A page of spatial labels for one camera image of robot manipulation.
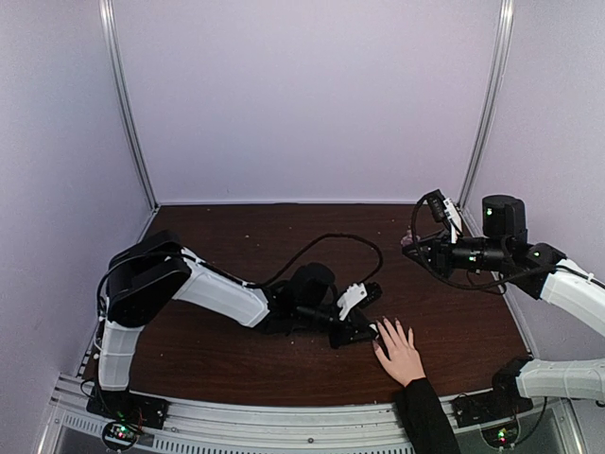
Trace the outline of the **purple nail polish bottle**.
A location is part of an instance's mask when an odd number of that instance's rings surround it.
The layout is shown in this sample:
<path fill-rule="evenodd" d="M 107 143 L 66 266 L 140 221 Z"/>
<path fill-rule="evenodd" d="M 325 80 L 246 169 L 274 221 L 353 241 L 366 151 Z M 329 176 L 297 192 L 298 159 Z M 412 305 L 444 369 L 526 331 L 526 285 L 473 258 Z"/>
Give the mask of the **purple nail polish bottle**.
<path fill-rule="evenodd" d="M 416 236 L 410 231 L 407 230 L 406 234 L 401 238 L 400 244 L 402 248 L 413 246 L 414 241 L 416 240 Z"/>

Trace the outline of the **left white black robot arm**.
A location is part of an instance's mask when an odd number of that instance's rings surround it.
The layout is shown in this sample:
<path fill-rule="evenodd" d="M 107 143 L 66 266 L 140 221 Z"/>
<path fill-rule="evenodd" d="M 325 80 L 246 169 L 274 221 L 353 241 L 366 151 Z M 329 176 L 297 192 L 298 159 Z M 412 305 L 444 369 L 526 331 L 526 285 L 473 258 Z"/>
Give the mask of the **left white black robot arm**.
<path fill-rule="evenodd" d="M 321 263 L 277 272 L 263 283 L 233 276 L 182 246 L 167 230 L 115 255 L 96 291 L 102 327 L 97 346 L 98 402 L 116 420 L 130 418 L 136 401 L 126 390 L 138 338 L 170 301 L 193 304 L 264 334 L 324 332 L 332 348 L 378 335 L 362 310 L 382 295 L 371 276 L 340 291 Z"/>

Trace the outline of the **black sleeved forearm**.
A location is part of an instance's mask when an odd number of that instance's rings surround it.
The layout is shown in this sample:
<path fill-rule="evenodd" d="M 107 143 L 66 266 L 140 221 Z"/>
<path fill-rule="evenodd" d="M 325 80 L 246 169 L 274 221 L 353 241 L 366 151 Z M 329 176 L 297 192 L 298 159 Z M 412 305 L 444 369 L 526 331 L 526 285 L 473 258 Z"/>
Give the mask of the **black sleeved forearm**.
<path fill-rule="evenodd" d="M 398 419 L 416 453 L 458 453 L 457 438 L 427 378 L 408 383 L 394 395 Z"/>

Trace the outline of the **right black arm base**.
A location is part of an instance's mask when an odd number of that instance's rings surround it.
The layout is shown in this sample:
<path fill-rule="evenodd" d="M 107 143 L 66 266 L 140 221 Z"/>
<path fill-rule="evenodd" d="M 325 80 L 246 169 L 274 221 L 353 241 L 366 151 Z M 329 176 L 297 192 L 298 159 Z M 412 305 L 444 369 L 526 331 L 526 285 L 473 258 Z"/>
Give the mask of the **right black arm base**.
<path fill-rule="evenodd" d="M 462 393 L 454 398 L 452 407 L 458 427 L 489 423 L 532 410 L 532 399 L 522 397 L 516 385 L 521 369 L 530 361 L 531 357 L 514 358 L 494 374 L 490 391 Z"/>

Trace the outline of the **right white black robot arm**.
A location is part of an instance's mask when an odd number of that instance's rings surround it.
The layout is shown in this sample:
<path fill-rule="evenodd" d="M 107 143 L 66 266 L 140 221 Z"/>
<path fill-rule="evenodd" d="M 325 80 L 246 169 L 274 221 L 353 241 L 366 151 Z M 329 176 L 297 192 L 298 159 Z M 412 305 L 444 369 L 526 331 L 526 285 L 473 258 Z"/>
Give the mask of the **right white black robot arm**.
<path fill-rule="evenodd" d="M 483 234 L 462 232 L 461 213 L 440 190 L 420 198 L 414 215 L 427 206 L 442 229 L 430 236 L 409 226 L 402 253 L 434 278 L 452 288 L 483 291 L 514 285 L 535 300 L 556 306 L 604 332 L 604 285 L 558 249 L 527 240 L 526 208 L 522 200 L 490 195 L 482 201 Z M 518 358 L 493 376 L 485 410 L 506 416 L 521 398 L 565 397 L 604 402 L 604 361 L 547 361 Z"/>

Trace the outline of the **person's bare hand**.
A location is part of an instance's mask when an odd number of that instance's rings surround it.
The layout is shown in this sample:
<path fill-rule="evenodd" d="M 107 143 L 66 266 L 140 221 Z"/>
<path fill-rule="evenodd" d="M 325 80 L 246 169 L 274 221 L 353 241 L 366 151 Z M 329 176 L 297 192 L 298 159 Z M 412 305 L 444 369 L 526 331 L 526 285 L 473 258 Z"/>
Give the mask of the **person's bare hand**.
<path fill-rule="evenodd" d="M 396 319 L 388 318 L 376 322 L 382 343 L 373 342 L 374 354 L 386 373 L 403 387 L 412 381 L 426 378 L 419 351 L 415 347 L 414 331 L 403 328 Z"/>

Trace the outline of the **right green circuit board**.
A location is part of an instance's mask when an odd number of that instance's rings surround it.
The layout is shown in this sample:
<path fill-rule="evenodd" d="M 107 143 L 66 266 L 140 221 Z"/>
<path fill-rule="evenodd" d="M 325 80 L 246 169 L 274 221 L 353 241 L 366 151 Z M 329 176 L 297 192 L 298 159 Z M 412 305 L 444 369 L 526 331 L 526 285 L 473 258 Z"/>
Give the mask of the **right green circuit board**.
<path fill-rule="evenodd" d="M 514 422 L 486 427 L 481 430 L 481 436 L 485 444 L 497 450 L 513 447 L 517 443 L 519 434 L 519 426 Z"/>

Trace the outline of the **green circuit board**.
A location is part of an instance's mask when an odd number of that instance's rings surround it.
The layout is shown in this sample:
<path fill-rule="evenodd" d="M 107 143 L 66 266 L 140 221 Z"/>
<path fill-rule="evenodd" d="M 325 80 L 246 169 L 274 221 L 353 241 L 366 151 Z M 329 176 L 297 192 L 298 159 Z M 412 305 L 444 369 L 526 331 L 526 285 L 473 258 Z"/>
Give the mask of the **green circuit board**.
<path fill-rule="evenodd" d="M 107 423 L 101 431 L 101 441 L 111 450 L 121 451 L 132 448 L 143 432 L 133 425 L 120 421 Z"/>
<path fill-rule="evenodd" d="M 481 436 L 485 444 L 497 450 L 513 447 L 517 443 L 519 434 L 519 426 L 514 422 L 486 427 L 481 430 Z"/>

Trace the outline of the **left green circuit board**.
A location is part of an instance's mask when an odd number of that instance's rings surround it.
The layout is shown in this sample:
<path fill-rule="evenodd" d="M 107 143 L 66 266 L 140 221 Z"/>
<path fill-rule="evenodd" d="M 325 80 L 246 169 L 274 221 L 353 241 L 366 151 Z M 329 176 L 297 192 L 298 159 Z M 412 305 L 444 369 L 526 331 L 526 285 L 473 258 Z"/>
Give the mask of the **left green circuit board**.
<path fill-rule="evenodd" d="M 107 423 L 101 431 L 101 441 L 111 450 L 121 451 L 132 448 L 143 432 L 133 425 L 120 421 Z"/>

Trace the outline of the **right aluminium corner post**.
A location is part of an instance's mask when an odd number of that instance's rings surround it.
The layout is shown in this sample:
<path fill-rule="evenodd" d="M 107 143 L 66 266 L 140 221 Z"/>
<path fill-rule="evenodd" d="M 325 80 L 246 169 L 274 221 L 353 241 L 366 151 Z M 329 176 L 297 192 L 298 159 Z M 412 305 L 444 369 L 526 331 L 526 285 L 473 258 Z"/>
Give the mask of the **right aluminium corner post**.
<path fill-rule="evenodd" d="M 489 134 L 496 111 L 497 98 L 507 69 L 513 23 L 514 1 L 502 0 L 500 2 L 492 64 L 483 107 L 479 118 L 471 158 L 458 196 L 458 205 L 461 208 L 465 208 L 469 202 L 478 175 L 479 166 L 488 144 Z"/>

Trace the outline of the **aluminium corner post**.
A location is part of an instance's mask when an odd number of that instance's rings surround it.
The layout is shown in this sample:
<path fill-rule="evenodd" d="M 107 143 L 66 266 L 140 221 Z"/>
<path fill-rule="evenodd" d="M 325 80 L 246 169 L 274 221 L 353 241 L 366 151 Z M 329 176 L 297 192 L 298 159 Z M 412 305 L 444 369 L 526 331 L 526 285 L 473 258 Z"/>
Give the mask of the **aluminium corner post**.
<path fill-rule="evenodd" d="M 117 26 L 114 15 L 112 0 L 100 0 L 98 2 L 100 20 L 108 49 L 112 76 L 117 94 L 119 112 L 127 139 L 127 144 L 134 163 L 135 171 L 142 186 L 149 209 L 154 212 L 159 208 L 159 203 L 152 188 L 151 180 L 147 170 L 147 164 L 142 152 L 140 139 L 136 130 L 133 110 L 127 87 L 124 65 L 122 62 Z"/>
<path fill-rule="evenodd" d="M 489 134 L 496 111 L 497 98 L 507 69 L 513 23 L 514 1 L 502 0 L 500 2 L 492 64 L 483 107 L 479 118 L 471 158 L 458 196 L 458 205 L 461 208 L 465 208 L 469 202 L 478 175 L 479 166 L 488 144 Z"/>

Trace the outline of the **aluminium front rail frame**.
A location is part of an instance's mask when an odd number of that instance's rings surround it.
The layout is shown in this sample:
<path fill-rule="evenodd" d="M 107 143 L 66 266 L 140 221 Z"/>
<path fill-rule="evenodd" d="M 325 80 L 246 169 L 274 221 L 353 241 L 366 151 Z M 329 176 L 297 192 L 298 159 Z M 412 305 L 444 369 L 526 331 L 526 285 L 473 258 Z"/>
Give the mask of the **aluminium front rail frame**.
<path fill-rule="evenodd" d="M 106 453 L 101 431 L 107 419 L 86 410 L 89 385 L 61 376 L 45 410 L 37 453 Z M 536 399 L 532 410 L 459 428 L 451 398 L 443 410 L 464 453 L 584 453 L 587 450 L 571 403 Z M 342 407 L 254 407 L 171 398 L 162 429 L 146 428 L 134 453 L 410 453 L 391 404 Z M 514 422 L 517 443 L 488 447 L 481 430 Z"/>

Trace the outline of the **left aluminium corner post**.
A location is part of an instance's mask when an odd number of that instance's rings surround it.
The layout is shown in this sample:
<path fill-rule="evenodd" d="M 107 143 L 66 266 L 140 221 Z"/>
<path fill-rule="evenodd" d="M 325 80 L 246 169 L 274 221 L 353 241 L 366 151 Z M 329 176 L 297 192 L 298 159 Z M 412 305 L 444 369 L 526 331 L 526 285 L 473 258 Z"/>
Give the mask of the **left aluminium corner post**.
<path fill-rule="evenodd" d="M 100 0 L 98 2 L 100 20 L 108 49 L 112 76 L 117 94 L 119 112 L 127 139 L 127 144 L 134 163 L 135 171 L 142 186 L 149 209 L 154 212 L 159 208 L 159 203 L 152 188 L 151 180 L 147 170 L 147 164 L 142 152 L 140 139 L 136 130 L 133 110 L 127 87 L 124 65 L 122 62 L 117 26 L 114 15 L 112 0 Z"/>

